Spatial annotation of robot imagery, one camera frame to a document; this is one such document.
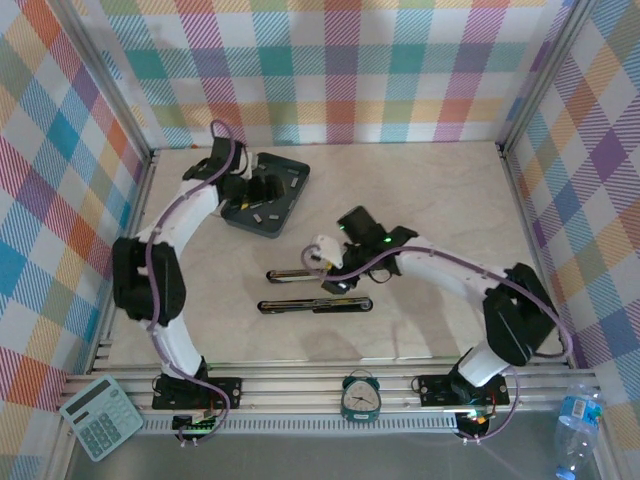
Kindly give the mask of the black bar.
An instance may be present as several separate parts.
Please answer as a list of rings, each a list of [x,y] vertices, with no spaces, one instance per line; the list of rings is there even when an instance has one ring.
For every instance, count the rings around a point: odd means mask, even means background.
[[[344,297],[265,300],[257,304],[257,309],[262,314],[281,314],[301,311],[311,311],[314,314],[327,314],[369,312],[373,309],[373,306],[373,301],[369,297]]]

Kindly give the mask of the black stapler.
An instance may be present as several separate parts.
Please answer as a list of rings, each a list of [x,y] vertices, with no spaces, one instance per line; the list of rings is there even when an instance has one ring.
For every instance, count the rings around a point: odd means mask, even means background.
[[[272,284],[300,283],[319,281],[327,275],[326,270],[310,272],[308,270],[269,270],[266,272],[266,279]]]

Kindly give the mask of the dark grey plastic tray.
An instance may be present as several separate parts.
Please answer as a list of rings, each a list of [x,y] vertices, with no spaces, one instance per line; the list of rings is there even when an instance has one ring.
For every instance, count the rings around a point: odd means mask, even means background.
[[[253,234],[277,238],[293,209],[301,197],[306,183],[309,179],[311,168],[308,164],[285,158],[279,155],[260,152],[257,154],[258,165],[254,170],[253,177],[264,178],[266,186],[266,176],[269,174],[278,175],[284,182],[284,195],[275,201],[265,201],[256,204],[248,203],[248,193],[239,203],[227,203],[221,210],[222,218],[230,225]],[[295,188],[290,188],[289,183],[297,179]],[[254,220],[253,214],[262,217],[262,222]],[[280,216],[279,220],[270,220],[270,214]]]

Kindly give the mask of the teal alarm clock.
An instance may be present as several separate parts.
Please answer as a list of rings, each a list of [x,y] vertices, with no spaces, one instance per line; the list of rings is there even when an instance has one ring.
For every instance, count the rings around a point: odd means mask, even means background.
[[[345,421],[370,424],[378,420],[382,407],[380,383],[365,369],[355,369],[342,381],[340,413]]]

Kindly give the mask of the plaid fabric backdrop panel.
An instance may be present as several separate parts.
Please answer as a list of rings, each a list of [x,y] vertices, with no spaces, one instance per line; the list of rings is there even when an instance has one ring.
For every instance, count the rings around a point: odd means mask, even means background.
[[[67,0],[149,145],[497,139],[576,0]]]
[[[47,0],[0,0],[0,480],[37,480],[142,158]]]
[[[530,73],[570,0],[536,14]],[[640,0],[599,0],[508,152],[542,269],[592,369],[622,475],[640,480]]]

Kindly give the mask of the grey metal sheet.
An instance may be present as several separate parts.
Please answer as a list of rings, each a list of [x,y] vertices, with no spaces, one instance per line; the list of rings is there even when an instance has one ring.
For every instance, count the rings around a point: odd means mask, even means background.
[[[182,448],[139,436],[93,462],[75,448],[63,480],[558,480],[552,436],[481,445],[444,435],[219,436]]]

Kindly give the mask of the mint green calculator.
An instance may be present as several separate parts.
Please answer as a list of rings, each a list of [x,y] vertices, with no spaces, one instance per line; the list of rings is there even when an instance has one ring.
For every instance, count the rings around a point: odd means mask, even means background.
[[[138,409],[111,375],[75,393],[59,412],[94,462],[110,455],[143,426]]]

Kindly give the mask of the clear plastic water bottle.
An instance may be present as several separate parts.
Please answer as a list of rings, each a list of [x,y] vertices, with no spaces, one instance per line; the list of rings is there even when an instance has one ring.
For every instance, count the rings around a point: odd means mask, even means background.
[[[562,402],[555,430],[556,478],[576,480],[598,442],[603,401],[597,387],[569,387]]]

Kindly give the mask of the aluminium table side rail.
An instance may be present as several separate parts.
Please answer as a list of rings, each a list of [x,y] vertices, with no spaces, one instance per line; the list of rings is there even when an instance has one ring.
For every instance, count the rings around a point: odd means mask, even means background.
[[[135,234],[141,228],[159,156],[160,150],[154,149],[143,164],[140,183],[135,191],[134,204],[124,229],[125,236]],[[120,318],[119,309],[114,302],[113,291],[113,279],[110,278],[104,290],[104,298],[100,304],[100,316],[94,329],[86,362],[82,368],[83,374],[94,373],[97,370],[95,364],[104,358],[109,358],[110,348],[116,336]]]
[[[513,201],[516,207],[516,210],[518,212],[518,216],[519,216],[519,221],[521,223],[521,227],[523,229],[524,232],[524,236],[525,236],[525,240],[529,249],[529,253],[531,256],[531,259],[533,260],[533,264],[534,264],[534,270],[536,272],[536,274],[538,275],[538,278],[542,284],[542,287],[544,288],[547,296],[549,297],[549,299],[551,300],[551,307],[555,310],[555,316],[553,318],[555,324],[556,324],[556,330],[558,331],[557,333],[557,337],[558,337],[558,341],[559,344],[562,346],[562,352],[561,353],[547,353],[547,352],[542,352],[542,353],[537,353],[536,356],[539,358],[543,358],[543,359],[547,359],[547,360],[557,360],[557,361],[561,361],[563,364],[566,364],[569,368],[573,368],[574,367],[574,358],[573,358],[573,353],[574,353],[574,345],[573,345],[573,339],[571,336],[570,331],[568,330],[567,326],[564,324],[564,322],[562,321],[562,319],[560,318],[560,315],[558,313],[558,310],[554,304],[554,298],[553,298],[553,293],[551,291],[551,288],[548,285],[548,282],[546,280],[546,277],[544,275],[544,271],[542,269],[542,263],[541,263],[541,259],[538,253],[538,250],[536,249],[536,245],[535,245],[535,238],[534,238],[534,232],[533,229],[531,227],[531,225],[528,222],[528,216],[527,216],[527,209],[526,209],[526,205],[524,202],[524,198],[522,196],[522,194],[519,192],[518,187],[517,187],[517,182],[516,182],[516,178],[514,176],[512,167],[510,165],[509,162],[509,156],[508,153],[505,151],[505,148],[503,145],[496,143],[495,144],[495,148],[496,148],[496,152],[497,155],[499,157],[500,160],[500,164],[501,167],[504,171],[505,177],[506,177],[506,181],[508,183],[511,195],[513,197]]]

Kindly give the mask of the aluminium mounting rail bed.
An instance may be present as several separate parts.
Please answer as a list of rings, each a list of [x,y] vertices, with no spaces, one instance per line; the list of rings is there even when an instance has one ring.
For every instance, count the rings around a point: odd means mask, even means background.
[[[251,414],[329,414],[339,411],[343,378],[359,365],[347,361],[328,362],[232,362],[216,364],[213,377],[240,377],[242,394],[239,413]],[[425,408],[414,392],[413,378],[421,374],[444,374],[451,366],[442,362],[416,359],[366,362],[361,367],[380,382],[384,414],[420,412]],[[92,381],[109,374],[132,402],[144,413],[152,411],[152,381],[159,366],[113,366],[102,362],[88,375],[72,375],[57,402],[66,403]],[[570,369],[557,362],[533,363],[506,374],[509,394],[520,386],[520,410],[552,410],[559,406],[567,389],[574,384],[599,385],[591,370]]]

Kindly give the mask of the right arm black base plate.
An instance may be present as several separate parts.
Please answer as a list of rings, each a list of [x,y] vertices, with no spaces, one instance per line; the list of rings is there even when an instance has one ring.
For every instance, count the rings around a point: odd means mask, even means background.
[[[495,375],[485,385],[475,387],[462,378],[450,375],[420,375],[413,379],[412,389],[423,407],[435,406],[507,406],[510,397],[506,380]]]

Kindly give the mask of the aluminium frame corner post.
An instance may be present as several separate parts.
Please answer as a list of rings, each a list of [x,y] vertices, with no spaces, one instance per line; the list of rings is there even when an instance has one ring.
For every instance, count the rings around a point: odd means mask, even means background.
[[[81,55],[88,66],[101,93],[105,96],[112,107],[115,116],[120,121],[123,130],[132,141],[136,150],[148,160],[151,159],[153,150],[145,139],[134,115],[129,110],[124,96],[118,88],[114,77],[111,75],[106,61],[102,57],[100,50],[91,38],[89,30],[81,20],[73,6],[72,0],[58,0],[61,10],[66,14],[71,24],[70,28],[77,37],[76,45],[81,51]]]
[[[524,135],[535,110],[556,78],[560,67],[598,1],[570,0],[563,22],[554,21],[552,23],[554,35],[551,40],[543,42],[543,54],[537,55],[534,61],[538,68],[534,71],[534,76],[524,83],[524,91],[518,94],[519,102],[514,103],[516,108],[512,109],[513,114],[508,115],[506,123],[498,135],[496,148],[500,154],[510,152]]]

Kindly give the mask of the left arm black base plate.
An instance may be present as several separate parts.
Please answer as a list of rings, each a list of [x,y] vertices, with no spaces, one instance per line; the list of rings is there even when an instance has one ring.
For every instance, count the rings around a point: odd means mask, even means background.
[[[207,379],[210,385],[223,391],[230,400],[230,408],[237,409],[242,395],[242,379],[239,377],[213,377]],[[220,410],[225,401],[218,392],[161,374],[152,383],[154,410]]]

